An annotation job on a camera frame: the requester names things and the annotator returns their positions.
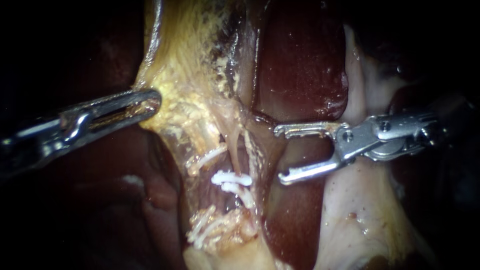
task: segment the forceps hinge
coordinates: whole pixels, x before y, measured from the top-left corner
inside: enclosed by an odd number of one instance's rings
[[[368,117],[357,126],[346,123],[313,122],[281,124],[275,127],[276,137],[286,139],[320,135],[333,141],[334,151],[329,160],[289,168],[288,174],[279,173],[280,182],[290,185],[328,174],[352,164],[358,156],[374,161],[390,161],[403,155],[414,155],[430,140],[429,127],[437,123],[431,112],[403,112],[394,115]]]
[[[0,141],[0,178],[38,169],[121,128],[153,116],[161,105],[155,90],[125,91],[70,106],[54,117]]]

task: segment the metal forceps jaw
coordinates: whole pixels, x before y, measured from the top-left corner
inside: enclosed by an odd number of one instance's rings
[[[307,181],[353,163],[356,156],[373,149],[381,143],[372,133],[373,124],[365,121],[353,128],[347,123],[325,121],[278,125],[273,131],[276,137],[285,134],[285,138],[288,139],[317,134],[321,138],[324,136],[329,137],[334,145],[333,155],[329,160],[303,167],[289,168],[287,175],[283,173],[278,174],[280,182],[287,186]]]
[[[44,167],[77,148],[153,116],[155,90],[128,90],[67,107],[0,141],[0,179]]]
[[[437,122],[430,112],[406,112],[396,115],[375,115],[357,126],[346,123],[314,122],[281,124],[275,127],[276,137],[285,138],[308,135],[328,136],[333,141],[334,151],[329,160],[289,168],[288,174],[278,174],[280,183],[294,183],[316,178],[352,164],[357,156],[374,161],[390,161],[403,155],[414,155],[425,148],[419,139],[425,137],[429,125]]]

